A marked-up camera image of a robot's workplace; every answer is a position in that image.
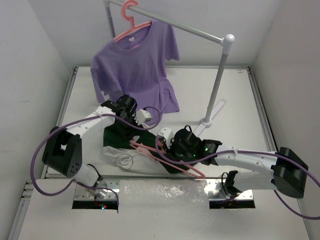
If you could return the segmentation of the white and green t-shirt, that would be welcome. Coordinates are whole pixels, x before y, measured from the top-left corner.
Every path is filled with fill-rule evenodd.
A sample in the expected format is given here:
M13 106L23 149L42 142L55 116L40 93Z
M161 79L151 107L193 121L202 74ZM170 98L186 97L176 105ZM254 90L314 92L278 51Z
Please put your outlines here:
M144 175L186 174L186 165L172 167L158 161L158 153L141 146L131 146L131 141L124 139L117 125L113 124L103 132L103 160L126 172Z

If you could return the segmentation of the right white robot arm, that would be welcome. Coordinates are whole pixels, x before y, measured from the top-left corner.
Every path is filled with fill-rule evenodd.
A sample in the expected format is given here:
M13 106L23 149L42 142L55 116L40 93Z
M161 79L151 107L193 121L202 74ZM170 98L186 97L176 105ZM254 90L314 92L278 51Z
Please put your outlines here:
M223 183L230 196L247 190L274 190L295 199L304 197L309 167L290 148L249 153L217 140L200 139L188 125L176 133L165 127L157 135L171 161L236 167Z

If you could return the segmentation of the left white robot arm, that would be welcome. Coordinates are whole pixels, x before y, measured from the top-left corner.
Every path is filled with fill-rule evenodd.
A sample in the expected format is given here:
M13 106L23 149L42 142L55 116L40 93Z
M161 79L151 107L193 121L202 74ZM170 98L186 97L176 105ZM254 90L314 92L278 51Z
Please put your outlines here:
M93 187L100 177L96 171L83 163L84 141L109 126L115 127L117 137L124 140L131 139L135 129L114 116L137 127L138 124L135 121L137 106L136 100L126 94L116 102L105 101L88 116L97 118L68 126L53 135L46 142L42 162L70 179Z

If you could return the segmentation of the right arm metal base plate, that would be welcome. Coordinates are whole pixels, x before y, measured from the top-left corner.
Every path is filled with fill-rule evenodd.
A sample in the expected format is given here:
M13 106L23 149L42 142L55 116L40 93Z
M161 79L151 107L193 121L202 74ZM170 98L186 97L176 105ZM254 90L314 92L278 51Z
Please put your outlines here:
M207 185L204 191L207 193L210 201L221 202L230 200L231 194L225 193L223 188L223 183L225 179L220 178L208 178L206 179ZM233 199L234 201L253 201L254 195L252 190L246 190L242 193L238 193L237 197Z

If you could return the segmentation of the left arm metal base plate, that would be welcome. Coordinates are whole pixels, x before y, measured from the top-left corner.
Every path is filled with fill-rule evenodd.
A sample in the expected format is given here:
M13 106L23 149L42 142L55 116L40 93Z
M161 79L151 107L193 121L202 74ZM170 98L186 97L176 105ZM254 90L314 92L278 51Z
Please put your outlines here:
M74 192L75 201L117 201L120 191L120 181L104 179L94 187L84 187L77 184Z

